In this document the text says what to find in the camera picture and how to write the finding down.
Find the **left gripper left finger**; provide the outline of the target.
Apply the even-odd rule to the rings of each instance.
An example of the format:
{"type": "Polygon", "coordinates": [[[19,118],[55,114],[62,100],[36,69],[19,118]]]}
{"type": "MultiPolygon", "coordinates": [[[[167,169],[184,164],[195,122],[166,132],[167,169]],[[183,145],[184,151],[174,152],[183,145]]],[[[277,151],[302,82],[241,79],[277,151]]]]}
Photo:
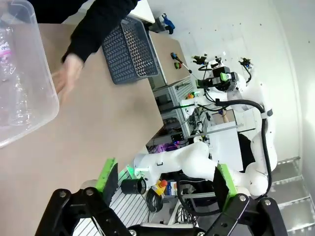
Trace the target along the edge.
{"type": "Polygon", "coordinates": [[[80,219],[90,218],[103,236],[129,236],[130,232],[110,208],[118,189],[118,163],[107,159],[95,186],[71,193],[53,192],[36,230],[36,236],[71,236],[80,219]]]}

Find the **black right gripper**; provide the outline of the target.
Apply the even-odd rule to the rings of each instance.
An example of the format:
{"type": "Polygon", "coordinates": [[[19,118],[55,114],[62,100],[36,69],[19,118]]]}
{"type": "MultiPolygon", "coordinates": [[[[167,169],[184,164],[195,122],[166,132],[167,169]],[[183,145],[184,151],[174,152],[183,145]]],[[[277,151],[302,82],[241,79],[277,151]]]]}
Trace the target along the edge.
{"type": "Polygon", "coordinates": [[[239,77],[236,72],[231,72],[229,67],[222,66],[214,68],[212,72],[212,86],[217,90],[229,92],[236,89],[239,77]]]}

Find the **person's bare hand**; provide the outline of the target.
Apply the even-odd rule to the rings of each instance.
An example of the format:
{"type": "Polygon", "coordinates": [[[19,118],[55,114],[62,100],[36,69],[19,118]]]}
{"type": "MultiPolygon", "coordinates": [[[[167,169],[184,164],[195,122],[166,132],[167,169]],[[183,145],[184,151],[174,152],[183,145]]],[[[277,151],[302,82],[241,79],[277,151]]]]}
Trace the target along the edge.
{"type": "Polygon", "coordinates": [[[83,61],[75,54],[66,56],[62,66],[52,74],[56,93],[60,104],[64,103],[73,90],[77,79],[83,69],[83,61]]]}

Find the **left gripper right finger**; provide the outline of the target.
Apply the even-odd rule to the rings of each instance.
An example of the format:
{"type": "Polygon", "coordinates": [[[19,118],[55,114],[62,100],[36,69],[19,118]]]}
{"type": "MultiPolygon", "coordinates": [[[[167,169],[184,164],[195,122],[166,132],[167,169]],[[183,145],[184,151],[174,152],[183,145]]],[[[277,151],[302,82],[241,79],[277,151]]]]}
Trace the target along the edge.
{"type": "Polygon", "coordinates": [[[276,201],[269,197],[256,200],[238,193],[225,164],[215,168],[213,187],[220,215],[206,236],[229,236],[238,224],[246,225],[253,236],[288,235],[276,201]]]}

